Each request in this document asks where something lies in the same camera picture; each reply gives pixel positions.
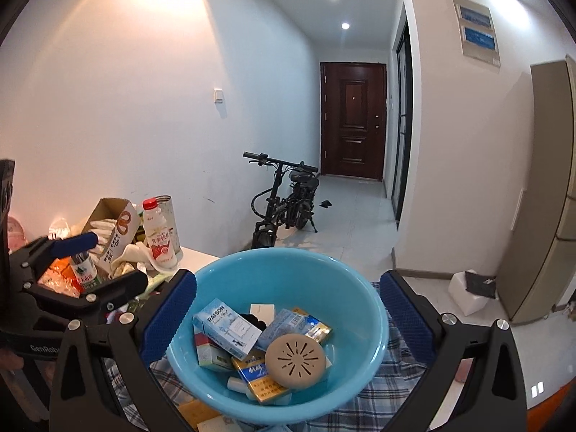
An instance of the metal screw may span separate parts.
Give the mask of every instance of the metal screw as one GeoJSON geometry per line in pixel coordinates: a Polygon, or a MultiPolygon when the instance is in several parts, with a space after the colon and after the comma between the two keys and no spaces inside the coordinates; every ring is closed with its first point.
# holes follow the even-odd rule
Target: metal screw
{"type": "Polygon", "coordinates": [[[444,315],[442,315],[442,321],[446,325],[456,325],[458,319],[456,318],[456,315],[453,315],[451,313],[445,313],[444,315]]]}
{"type": "Polygon", "coordinates": [[[498,320],[498,321],[496,322],[496,326],[497,326],[498,328],[506,331],[506,330],[510,327],[510,324],[509,324],[506,320],[500,319],[500,320],[498,320]]]}
{"type": "Polygon", "coordinates": [[[134,321],[134,314],[127,311],[126,313],[120,315],[119,320],[123,325],[127,325],[128,323],[132,323],[134,321]]]}
{"type": "Polygon", "coordinates": [[[80,324],[80,320],[70,320],[70,323],[68,323],[68,329],[74,331],[75,329],[80,328],[80,324]]]}

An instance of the blue checkered cloth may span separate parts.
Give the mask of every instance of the blue checkered cloth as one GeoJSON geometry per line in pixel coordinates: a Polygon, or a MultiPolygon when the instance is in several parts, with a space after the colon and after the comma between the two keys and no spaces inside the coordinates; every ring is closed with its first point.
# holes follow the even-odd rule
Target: blue checkered cloth
{"type": "MultiPolygon", "coordinates": [[[[378,283],[373,283],[373,286],[379,292],[378,283]]],[[[338,430],[379,432],[384,428],[391,417],[400,409],[426,369],[414,360],[398,328],[394,325],[394,321],[390,315],[388,317],[390,319],[390,339],[384,360],[372,381],[358,396],[332,413],[299,424],[292,424],[289,426],[290,429],[294,432],[338,430]]],[[[176,377],[166,357],[152,363],[150,368],[175,405],[181,405],[194,399],[191,392],[176,377]]],[[[108,375],[128,420],[147,430],[130,399],[116,364],[113,362],[109,364],[108,375]]]]}

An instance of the white tile floor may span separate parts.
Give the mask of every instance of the white tile floor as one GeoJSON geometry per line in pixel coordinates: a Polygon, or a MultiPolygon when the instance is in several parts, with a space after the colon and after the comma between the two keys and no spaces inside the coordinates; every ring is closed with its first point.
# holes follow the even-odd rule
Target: white tile floor
{"type": "MultiPolygon", "coordinates": [[[[406,278],[406,282],[414,292],[425,296],[439,313],[453,313],[463,323],[489,326],[494,320],[508,319],[498,301],[489,301],[482,310],[465,316],[448,294],[448,280],[406,278]]],[[[576,323],[558,312],[547,320],[512,327],[512,333],[522,365],[526,402],[528,408],[531,408],[574,378],[576,323]],[[544,391],[532,397],[532,387],[536,387],[539,382],[543,382],[544,391]]],[[[453,382],[431,428],[446,422],[461,391],[462,385],[453,382]]]]}
{"type": "Polygon", "coordinates": [[[309,224],[303,230],[279,229],[276,246],[305,248],[337,258],[369,281],[377,281],[392,269],[396,222],[382,182],[323,176],[314,203],[318,233],[309,224]],[[332,207],[320,208],[324,200],[332,207]]]}

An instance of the bottle label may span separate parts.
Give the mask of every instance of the bottle label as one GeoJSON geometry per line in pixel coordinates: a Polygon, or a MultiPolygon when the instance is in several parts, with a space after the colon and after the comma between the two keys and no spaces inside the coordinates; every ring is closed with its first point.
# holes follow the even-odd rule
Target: bottle label
{"type": "Polygon", "coordinates": [[[98,274],[94,263],[90,258],[86,259],[80,264],[71,265],[74,270],[74,275],[76,275],[77,281],[84,288],[92,287],[96,285],[95,279],[98,274]]]}
{"type": "Polygon", "coordinates": [[[148,237],[148,245],[152,250],[152,257],[157,261],[168,261],[171,258],[170,252],[170,232],[163,229],[148,237]]]}

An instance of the bicycle wheel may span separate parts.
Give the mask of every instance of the bicycle wheel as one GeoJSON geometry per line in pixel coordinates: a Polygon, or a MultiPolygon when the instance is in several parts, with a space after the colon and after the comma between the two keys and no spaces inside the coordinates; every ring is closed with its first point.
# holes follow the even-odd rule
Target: bicycle wheel
{"type": "Polygon", "coordinates": [[[298,230],[304,229],[304,227],[308,223],[308,220],[310,219],[311,210],[312,208],[310,206],[310,203],[308,202],[301,202],[298,205],[298,210],[296,213],[296,229],[298,230]]]}
{"type": "Polygon", "coordinates": [[[257,231],[252,243],[252,248],[270,248],[273,247],[275,243],[276,229],[274,229],[274,226],[269,225],[257,231]]]}

